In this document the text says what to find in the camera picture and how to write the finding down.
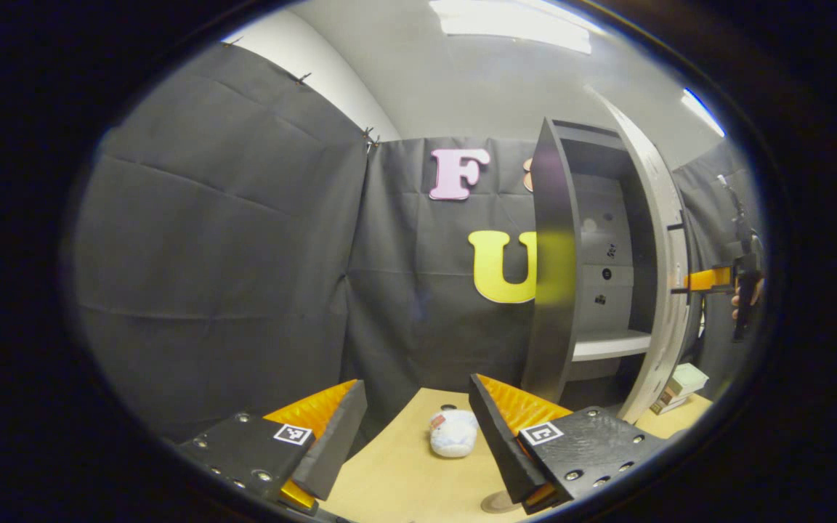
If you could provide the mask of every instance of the yellow letter u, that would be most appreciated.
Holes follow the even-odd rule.
[[[522,232],[519,241],[528,249],[528,276],[509,283],[502,273],[503,248],[509,235],[502,231],[474,231],[467,236],[474,245],[474,285],[482,297],[497,304],[522,304],[535,298],[538,281],[538,249],[534,232]]]

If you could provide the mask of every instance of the ceiling light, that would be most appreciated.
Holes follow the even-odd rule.
[[[592,33],[595,34],[605,34],[605,31],[600,29],[596,24],[592,23],[584,19],[584,17],[579,17],[570,11],[563,9],[562,7],[555,6],[555,4],[545,2],[544,0],[515,0],[519,4],[525,4],[525,6],[535,7],[535,9],[541,9],[545,13],[550,14],[551,16],[558,17],[561,20],[567,20],[569,23],[577,24],[584,29],[589,29]]]
[[[432,0],[429,5],[438,14],[445,34],[507,36],[591,53],[590,33],[584,27],[548,13],[543,7],[533,9],[518,3],[485,0]]]
[[[706,125],[710,126],[721,138],[725,138],[725,131],[721,130],[715,118],[706,110],[706,107],[700,102],[697,95],[690,92],[689,89],[684,89],[684,98],[681,98],[680,102],[683,102],[689,110],[693,110],[694,115],[700,116],[700,120],[706,122]]]

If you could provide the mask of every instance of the white plush toy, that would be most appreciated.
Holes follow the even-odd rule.
[[[432,450],[446,458],[463,458],[476,442],[476,417],[469,410],[441,410],[429,421]]]

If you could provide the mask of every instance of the cardboard box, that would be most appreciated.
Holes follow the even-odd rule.
[[[674,408],[680,407],[684,403],[687,403],[687,398],[671,403],[670,405],[664,405],[661,404],[660,401],[655,401],[654,405],[651,406],[651,411],[652,413],[658,414],[658,416],[660,416],[661,414],[667,413],[667,411],[669,410],[674,410]]]
[[[708,381],[708,376],[701,370],[689,363],[684,363],[674,368],[674,374],[667,381],[667,387],[676,393],[677,397],[683,397],[706,386],[706,381]]]
[[[658,401],[660,401],[660,403],[664,405],[670,405],[671,403],[676,403],[680,400],[686,400],[694,392],[695,391],[688,391],[685,394],[678,395],[677,393],[671,390],[671,387],[667,387],[664,389],[664,392],[660,393],[660,398],[658,398]]]

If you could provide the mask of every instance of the shelf board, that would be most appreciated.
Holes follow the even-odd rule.
[[[641,354],[651,345],[651,335],[639,331],[581,332],[571,361],[605,360]]]

